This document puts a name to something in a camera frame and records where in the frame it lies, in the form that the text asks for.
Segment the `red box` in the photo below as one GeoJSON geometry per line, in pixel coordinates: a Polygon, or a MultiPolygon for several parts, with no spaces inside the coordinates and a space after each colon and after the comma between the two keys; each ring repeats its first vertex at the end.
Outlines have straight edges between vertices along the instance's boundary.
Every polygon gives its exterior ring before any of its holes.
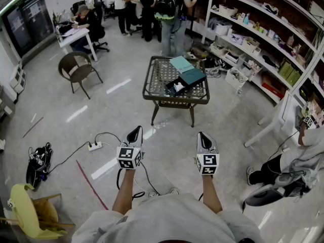
{"type": "Polygon", "coordinates": [[[269,75],[267,72],[262,73],[262,86],[268,89],[280,99],[285,96],[287,88],[280,81],[269,75]]]}

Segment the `wicker table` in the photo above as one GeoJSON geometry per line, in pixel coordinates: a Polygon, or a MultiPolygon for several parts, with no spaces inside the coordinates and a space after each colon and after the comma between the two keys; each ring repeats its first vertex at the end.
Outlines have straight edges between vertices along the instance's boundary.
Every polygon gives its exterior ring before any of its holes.
{"type": "MultiPolygon", "coordinates": [[[[145,100],[152,100],[155,104],[151,125],[153,125],[158,109],[168,107],[189,109],[192,120],[191,126],[194,127],[194,107],[197,104],[208,104],[210,99],[207,78],[180,96],[172,97],[166,91],[165,85],[178,78],[178,71],[171,65],[170,59],[153,56],[148,66],[142,94],[145,100]]],[[[188,61],[205,72],[204,63],[201,61],[194,59],[188,59],[188,61]]]]}

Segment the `fiducial marker cube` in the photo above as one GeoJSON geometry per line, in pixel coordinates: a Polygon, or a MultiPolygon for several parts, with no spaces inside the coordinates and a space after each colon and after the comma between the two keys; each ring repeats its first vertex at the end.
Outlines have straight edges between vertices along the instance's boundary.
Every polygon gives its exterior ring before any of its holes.
{"type": "Polygon", "coordinates": [[[196,166],[202,175],[216,174],[219,165],[219,154],[197,154],[196,166]]]}
{"type": "Polygon", "coordinates": [[[141,148],[117,147],[116,158],[120,168],[136,169],[143,158],[143,154],[141,148]]]}

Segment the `power strip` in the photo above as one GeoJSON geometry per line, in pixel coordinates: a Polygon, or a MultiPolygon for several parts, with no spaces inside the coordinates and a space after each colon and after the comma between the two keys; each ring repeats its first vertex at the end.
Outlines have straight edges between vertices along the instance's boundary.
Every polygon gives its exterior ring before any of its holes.
{"type": "Polygon", "coordinates": [[[88,146],[89,151],[94,151],[96,149],[102,148],[101,141],[97,142],[97,145],[95,143],[91,144],[91,147],[88,146]]]}

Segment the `black pants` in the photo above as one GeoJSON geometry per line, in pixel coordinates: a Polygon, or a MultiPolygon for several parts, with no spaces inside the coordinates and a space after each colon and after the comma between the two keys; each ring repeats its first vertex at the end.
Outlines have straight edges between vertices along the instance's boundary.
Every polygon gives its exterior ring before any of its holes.
{"type": "Polygon", "coordinates": [[[84,52],[87,54],[91,53],[91,50],[85,48],[85,46],[88,45],[87,37],[82,37],[82,38],[72,42],[70,45],[71,45],[73,51],[81,51],[81,52],[84,52]]]}
{"type": "Polygon", "coordinates": [[[115,10],[118,15],[118,25],[121,33],[125,33],[125,20],[126,20],[126,30],[131,30],[131,20],[128,13],[128,8],[115,10]]]}
{"type": "Polygon", "coordinates": [[[142,10],[142,26],[143,36],[147,42],[152,39],[152,23],[153,31],[157,35],[157,40],[161,42],[161,27],[159,22],[154,17],[153,8],[143,8],[142,10]]]}
{"type": "Polygon", "coordinates": [[[262,165],[261,171],[253,172],[249,178],[250,183],[251,184],[264,183],[264,185],[274,184],[275,179],[278,176],[278,174],[276,173],[281,173],[280,158],[281,155],[276,156],[274,159],[264,163],[262,165]]]}

